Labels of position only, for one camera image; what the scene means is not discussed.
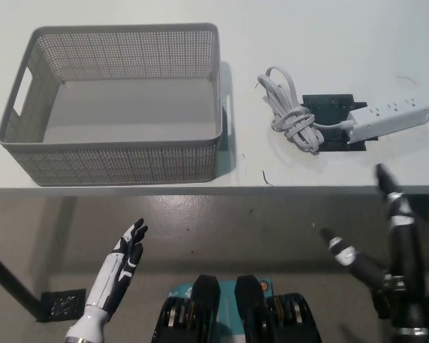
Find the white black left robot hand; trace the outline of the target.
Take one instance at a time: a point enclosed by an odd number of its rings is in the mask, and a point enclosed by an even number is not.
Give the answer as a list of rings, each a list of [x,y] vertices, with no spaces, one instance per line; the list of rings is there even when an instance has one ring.
[[[87,307],[97,307],[109,317],[116,312],[142,257],[141,241],[147,230],[144,219],[140,218],[123,233],[99,270],[87,298]]]

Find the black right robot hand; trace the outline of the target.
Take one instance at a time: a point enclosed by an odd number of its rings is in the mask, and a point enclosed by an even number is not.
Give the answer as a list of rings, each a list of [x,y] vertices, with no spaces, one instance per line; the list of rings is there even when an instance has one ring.
[[[424,262],[408,198],[384,164],[375,166],[375,176],[387,207],[390,266],[380,265],[331,229],[322,228],[320,235],[335,261],[368,287],[379,318],[391,319],[395,305],[424,302]]]

